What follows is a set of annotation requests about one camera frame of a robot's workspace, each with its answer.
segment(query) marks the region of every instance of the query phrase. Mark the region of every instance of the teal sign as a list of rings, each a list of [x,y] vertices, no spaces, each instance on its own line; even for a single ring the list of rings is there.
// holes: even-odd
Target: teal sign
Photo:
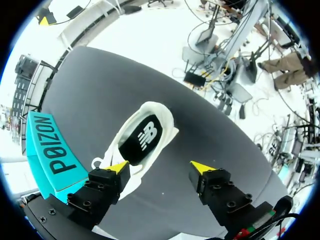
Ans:
[[[26,124],[26,156],[43,198],[66,203],[67,194],[84,185],[88,172],[63,139],[51,114],[30,111]]]

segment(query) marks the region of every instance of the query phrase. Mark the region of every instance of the office chair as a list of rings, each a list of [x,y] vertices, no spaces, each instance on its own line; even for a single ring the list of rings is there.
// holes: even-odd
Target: office chair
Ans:
[[[171,2],[171,4],[173,4],[173,3],[174,3],[174,1],[173,1],[173,0],[149,0],[149,1],[148,1],[148,8],[150,8],[150,4],[153,4],[153,3],[155,3],[155,2],[162,3],[162,4],[163,4],[163,6],[164,6],[164,7],[166,7],[166,5],[165,5],[165,1],[170,1],[170,2]]]

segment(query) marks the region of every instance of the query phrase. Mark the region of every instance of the white sneaker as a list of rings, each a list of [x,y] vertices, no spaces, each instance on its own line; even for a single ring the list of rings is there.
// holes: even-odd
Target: white sneaker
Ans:
[[[91,167],[103,169],[130,162],[131,177],[120,194],[121,200],[139,187],[142,177],[178,132],[170,110],[161,103],[147,101],[123,124],[104,158],[93,159]]]

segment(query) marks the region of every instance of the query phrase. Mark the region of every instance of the khaki pants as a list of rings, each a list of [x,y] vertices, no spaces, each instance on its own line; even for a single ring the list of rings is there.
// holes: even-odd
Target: khaki pants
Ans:
[[[261,64],[270,74],[280,70],[289,71],[274,79],[274,84],[278,89],[285,89],[290,85],[303,84],[309,78],[296,52],[292,52],[282,58],[264,61]]]

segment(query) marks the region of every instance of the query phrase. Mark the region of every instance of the screw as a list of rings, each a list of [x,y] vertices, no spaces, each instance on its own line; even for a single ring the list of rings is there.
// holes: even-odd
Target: screw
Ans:
[[[90,201],[84,201],[83,202],[83,206],[90,207],[91,206],[91,202]]]
[[[250,193],[247,193],[247,194],[245,195],[245,198],[250,200],[250,199],[252,199],[252,195],[251,195]]]
[[[56,215],[56,210],[54,208],[51,208],[48,213],[50,215]]]
[[[229,202],[227,202],[226,206],[227,206],[228,208],[234,208],[234,207],[236,206],[236,202],[234,202],[234,201],[229,201]]]
[[[46,217],[44,217],[44,216],[41,216],[41,217],[40,217],[40,222],[41,222],[41,223],[44,224],[46,221],[47,221]]]

